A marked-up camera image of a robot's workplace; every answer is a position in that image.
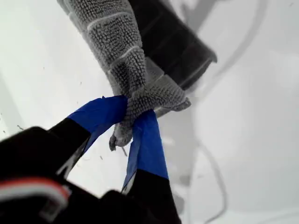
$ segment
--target white surface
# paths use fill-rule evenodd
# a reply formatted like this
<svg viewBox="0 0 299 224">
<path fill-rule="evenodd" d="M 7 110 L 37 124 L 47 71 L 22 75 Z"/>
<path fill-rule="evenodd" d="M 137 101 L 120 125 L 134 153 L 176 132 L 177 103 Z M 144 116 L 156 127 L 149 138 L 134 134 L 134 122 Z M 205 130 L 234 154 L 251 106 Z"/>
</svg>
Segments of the white surface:
<svg viewBox="0 0 299 224">
<path fill-rule="evenodd" d="M 18 125 L 49 128 L 89 100 L 112 95 L 56 1 L 0 5 L 0 138 Z M 218 56 L 191 95 L 193 106 L 159 120 L 184 223 L 204 223 L 222 209 L 217 167 L 228 201 L 213 223 L 298 223 L 299 1 L 171 5 Z M 125 175 L 123 152 L 108 149 L 110 133 L 69 177 L 98 196 L 120 189 Z"/>
</svg>

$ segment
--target white background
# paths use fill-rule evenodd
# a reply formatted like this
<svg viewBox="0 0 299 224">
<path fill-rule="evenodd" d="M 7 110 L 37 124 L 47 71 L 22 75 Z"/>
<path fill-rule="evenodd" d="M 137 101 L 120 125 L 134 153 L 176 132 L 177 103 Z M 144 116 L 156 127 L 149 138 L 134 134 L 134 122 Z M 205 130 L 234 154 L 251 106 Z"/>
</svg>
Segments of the white background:
<svg viewBox="0 0 299 224">
<path fill-rule="evenodd" d="M 298 223 L 299 1 L 166 3 L 218 56 L 190 93 L 192 107 L 159 120 L 184 223 L 220 211 L 213 223 Z M 0 27 L 0 139 L 20 127 L 50 128 L 112 96 L 55 0 L 0 0 Z M 69 176 L 97 196 L 120 189 L 125 176 L 127 158 L 108 147 L 111 132 Z"/>
</svg>

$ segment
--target gray fabric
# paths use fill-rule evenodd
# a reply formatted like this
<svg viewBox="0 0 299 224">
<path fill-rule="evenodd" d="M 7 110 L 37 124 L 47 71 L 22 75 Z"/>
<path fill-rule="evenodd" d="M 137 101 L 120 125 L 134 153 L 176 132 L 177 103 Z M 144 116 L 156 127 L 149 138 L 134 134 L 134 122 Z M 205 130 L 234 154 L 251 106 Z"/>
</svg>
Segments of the gray fabric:
<svg viewBox="0 0 299 224">
<path fill-rule="evenodd" d="M 57 0 L 106 73 L 114 95 L 128 97 L 125 119 L 109 141 L 111 150 L 132 139 L 134 120 L 156 107 L 181 111 L 191 105 L 184 91 L 151 60 L 145 60 L 128 0 Z"/>
</svg>

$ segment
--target blue tape strip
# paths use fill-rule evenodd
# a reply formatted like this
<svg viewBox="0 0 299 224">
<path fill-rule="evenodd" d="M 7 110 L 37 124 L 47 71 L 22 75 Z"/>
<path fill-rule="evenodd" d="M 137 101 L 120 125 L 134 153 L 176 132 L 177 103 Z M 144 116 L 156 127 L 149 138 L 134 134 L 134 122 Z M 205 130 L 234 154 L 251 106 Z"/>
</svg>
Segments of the blue tape strip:
<svg viewBox="0 0 299 224">
<path fill-rule="evenodd" d="M 143 113 L 134 123 L 124 187 L 137 169 L 168 179 L 158 121 L 153 110 Z"/>
<path fill-rule="evenodd" d="M 91 134 L 85 151 L 101 134 L 124 119 L 127 104 L 125 96 L 98 98 L 68 116 Z"/>
</svg>

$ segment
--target microfiber towel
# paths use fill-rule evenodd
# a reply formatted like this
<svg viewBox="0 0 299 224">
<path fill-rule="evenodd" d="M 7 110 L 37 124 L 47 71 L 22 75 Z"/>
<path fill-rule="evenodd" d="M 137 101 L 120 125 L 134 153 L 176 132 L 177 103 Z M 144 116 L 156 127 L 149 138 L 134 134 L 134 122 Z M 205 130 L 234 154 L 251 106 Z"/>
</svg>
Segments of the microfiber towel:
<svg viewBox="0 0 299 224">
<path fill-rule="evenodd" d="M 132 139 L 132 125 L 143 112 L 191 105 L 184 91 L 145 59 L 134 12 L 127 0 L 57 0 L 104 70 L 114 95 L 128 98 L 124 120 L 114 127 L 111 150 Z"/>
</svg>

